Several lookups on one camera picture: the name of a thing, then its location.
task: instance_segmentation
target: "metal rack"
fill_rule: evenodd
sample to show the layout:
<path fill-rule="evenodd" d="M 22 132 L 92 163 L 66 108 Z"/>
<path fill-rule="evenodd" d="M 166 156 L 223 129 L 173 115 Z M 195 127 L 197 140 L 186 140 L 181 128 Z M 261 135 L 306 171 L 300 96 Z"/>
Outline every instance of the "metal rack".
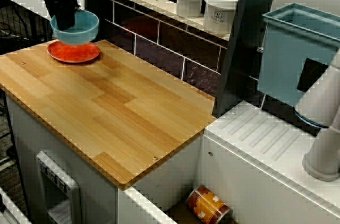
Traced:
<path fill-rule="evenodd" d="M 0 0 L 0 55 L 51 39 L 47 19 L 11 0 Z"/>

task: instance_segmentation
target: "ice dispenser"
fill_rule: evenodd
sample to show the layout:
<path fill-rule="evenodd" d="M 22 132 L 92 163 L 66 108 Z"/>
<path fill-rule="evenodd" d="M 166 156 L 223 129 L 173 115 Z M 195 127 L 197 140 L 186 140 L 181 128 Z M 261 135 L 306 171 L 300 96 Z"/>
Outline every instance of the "ice dispenser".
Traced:
<path fill-rule="evenodd" d="M 340 17 L 300 4 L 263 16 L 268 26 L 258 90 L 295 106 L 340 48 Z"/>
<path fill-rule="evenodd" d="M 81 224 L 79 187 L 48 155 L 37 155 L 47 203 L 47 214 L 53 224 Z"/>

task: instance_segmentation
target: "blue plastic container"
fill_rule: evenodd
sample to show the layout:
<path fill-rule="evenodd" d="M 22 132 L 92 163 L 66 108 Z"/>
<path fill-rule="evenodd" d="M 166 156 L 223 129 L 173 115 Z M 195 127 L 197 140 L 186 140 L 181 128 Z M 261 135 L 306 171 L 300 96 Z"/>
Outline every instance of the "blue plastic container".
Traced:
<path fill-rule="evenodd" d="M 263 15 L 268 23 L 258 90 L 290 106 L 307 58 L 330 65 L 340 48 L 340 17 L 299 4 Z"/>
<path fill-rule="evenodd" d="M 98 34 L 99 19 L 89 11 L 74 14 L 75 24 L 64 31 L 59 30 L 56 17 L 51 19 L 51 27 L 55 38 L 68 45 L 81 45 L 94 40 Z"/>

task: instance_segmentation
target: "wooden countertop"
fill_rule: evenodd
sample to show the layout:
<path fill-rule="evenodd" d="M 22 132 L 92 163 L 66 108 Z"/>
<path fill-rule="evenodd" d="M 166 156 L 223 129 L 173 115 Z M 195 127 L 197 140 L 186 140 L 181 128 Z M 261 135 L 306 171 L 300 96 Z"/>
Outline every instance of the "wooden countertop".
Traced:
<path fill-rule="evenodd" d="M 0 56 L 0 87 L 121 189 L 215 120 L 213 97 L 107 41 L 78 64 L 50 57 L 49 43 Z"/>

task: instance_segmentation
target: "can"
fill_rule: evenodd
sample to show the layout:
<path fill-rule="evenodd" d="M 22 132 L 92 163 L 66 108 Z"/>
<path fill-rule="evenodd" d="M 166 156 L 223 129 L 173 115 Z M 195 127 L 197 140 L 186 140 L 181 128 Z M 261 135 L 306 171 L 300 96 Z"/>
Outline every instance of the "can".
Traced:
<path fill-rule="evenodd" d="M 232 210 L 204 185 L 195 188 L 186 199 L 186 206 L 204 224 L 227 222 Z"/>

